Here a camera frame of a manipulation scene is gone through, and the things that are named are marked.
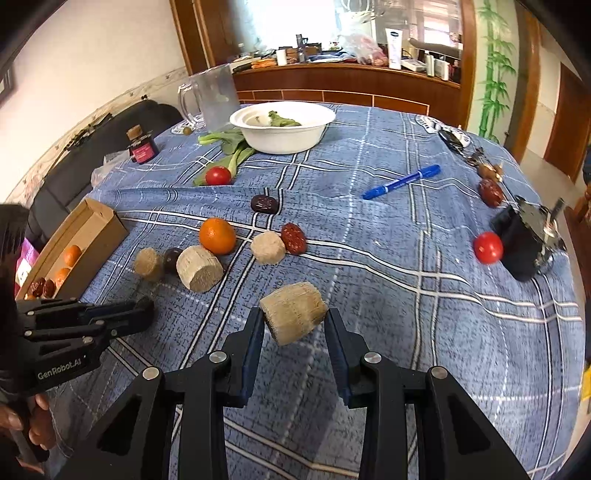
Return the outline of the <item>person's left hand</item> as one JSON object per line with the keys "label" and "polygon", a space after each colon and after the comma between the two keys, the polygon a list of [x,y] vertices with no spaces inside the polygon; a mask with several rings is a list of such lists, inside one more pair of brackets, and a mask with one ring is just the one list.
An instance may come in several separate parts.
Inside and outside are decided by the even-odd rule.
{"label": "person's left hand", "polygon": [[21,418],[14,409],[2,402],[1,427],[12,431],[24,431],[34,445],[44,450],[50,450],[56,444],[49,397],[46,393],[34,396],[34,404],[27,419]]}

